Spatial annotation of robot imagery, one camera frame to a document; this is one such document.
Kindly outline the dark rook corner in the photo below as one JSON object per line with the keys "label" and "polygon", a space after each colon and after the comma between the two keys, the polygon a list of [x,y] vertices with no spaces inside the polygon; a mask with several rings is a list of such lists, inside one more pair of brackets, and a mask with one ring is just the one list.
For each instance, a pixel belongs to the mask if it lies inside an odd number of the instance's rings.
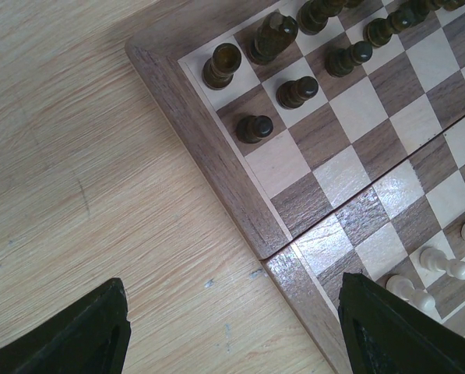
{"label": "dark rook corner", "polygon": [[203,82],[211,90],[222,90],[231,83],[240,65],[239,48],[232,43],[222,43],[203,66]]}

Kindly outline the white pawn nearest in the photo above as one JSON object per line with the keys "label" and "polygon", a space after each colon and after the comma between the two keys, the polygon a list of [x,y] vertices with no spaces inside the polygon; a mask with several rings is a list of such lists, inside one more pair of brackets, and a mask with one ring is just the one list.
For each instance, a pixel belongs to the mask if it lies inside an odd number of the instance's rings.
{"label": "white pawn nearest", "polygon": [[430,312],[435,307],[434,298],[428,292],[415,288],[412,281],[406,277],[391,276],[386,282],[386,289],[422,312]]}

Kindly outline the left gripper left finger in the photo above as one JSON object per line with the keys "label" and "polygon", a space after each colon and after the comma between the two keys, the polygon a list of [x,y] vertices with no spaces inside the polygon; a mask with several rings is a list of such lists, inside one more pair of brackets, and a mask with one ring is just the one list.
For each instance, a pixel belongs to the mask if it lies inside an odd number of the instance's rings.
{"label": "left gripper left finger", "polygon": [[125,288],[114,277],[0,348],[0,373],[121,373],[130,336]]}

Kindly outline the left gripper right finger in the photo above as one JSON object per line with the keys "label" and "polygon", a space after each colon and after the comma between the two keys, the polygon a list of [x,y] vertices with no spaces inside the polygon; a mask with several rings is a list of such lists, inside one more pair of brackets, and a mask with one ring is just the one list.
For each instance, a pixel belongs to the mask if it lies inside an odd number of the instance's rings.
{"label": "left gripper right finger", "polygon": [[361,273],[344,273],[338,315],[354,373],[465,373],[465,338]]}

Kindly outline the wooden chess board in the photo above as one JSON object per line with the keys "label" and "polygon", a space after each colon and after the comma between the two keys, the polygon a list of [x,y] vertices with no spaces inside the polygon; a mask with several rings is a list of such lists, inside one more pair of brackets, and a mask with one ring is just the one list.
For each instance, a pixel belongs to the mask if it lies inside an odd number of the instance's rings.
{"label": "wooden chess board", "polygon": [[[428,292],[427,314],[465,335],[465,280],[420,264],[427,247],[465,262],[465,1],[425,1],[426,19],[374,48],[344,77],[326,56],[363,37],[400,1],[346,1],[315,35],[300,30],[268,65],[248,46],[263,20],[297,21],[308,1],[173,1],[126,53],[245,240],[335,372],[349,373],[337,308],[344,273]],[[211,90],[202,70],[232,43],[241,65]],[[282,108],[277,89],[312,76],[318,93]],[[273,132],[243,143],[238,122],[265,115]]]}

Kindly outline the dark bishop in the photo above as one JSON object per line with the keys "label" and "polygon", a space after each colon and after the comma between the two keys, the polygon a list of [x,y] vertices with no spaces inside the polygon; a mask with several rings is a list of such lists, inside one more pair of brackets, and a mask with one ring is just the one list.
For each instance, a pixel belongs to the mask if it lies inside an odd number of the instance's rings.
{"label": "dark bishop", "polygon": [[297,13],[299,29],[303,34],[315,35],[322,31],[329,18],[337,16],[346,5],[345,0],[312,0]]}

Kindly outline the dark pawn file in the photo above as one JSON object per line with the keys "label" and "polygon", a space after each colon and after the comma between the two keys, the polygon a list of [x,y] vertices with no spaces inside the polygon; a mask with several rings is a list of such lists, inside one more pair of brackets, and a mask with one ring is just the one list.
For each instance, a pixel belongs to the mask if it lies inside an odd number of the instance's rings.
{"label": "dark pawn file", "polygon": [[348,48],[337,48],[326,56],[326,71],[336,78],[347,76],[367,62],[372,54],[373,47],[367,41],[359,41]]}
{"label": "dark pawn file", "polygon": [[283,83],[276,92],[278,104],[285,109],[296,109],[311,100],[319,91],[319,83],[312,76],[289,80]]}
{"label": "dark pawn file", "polygon": [[423,22],[430,8],[425,1],[406,1],[386,18],[377,18],[364,28],[364,40],[374,48],[380,48],[389,43],[392,36]]}
{"label": "dark pawn file", "polygon": [[243,143],[259,143],[273,132],[273,121],[265,115],[248,115],[236,127],[237,138]]}

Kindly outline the dark knight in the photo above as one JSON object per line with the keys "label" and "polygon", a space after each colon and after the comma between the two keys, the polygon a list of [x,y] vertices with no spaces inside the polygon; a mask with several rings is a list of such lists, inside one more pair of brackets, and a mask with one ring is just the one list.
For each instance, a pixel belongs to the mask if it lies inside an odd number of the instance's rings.
{"label": "dark knight", "polygon": [[248,56],[256,65],[268,65],[286,50],[298,35],[298,23],[291,16],[271,12],[255,31]]}

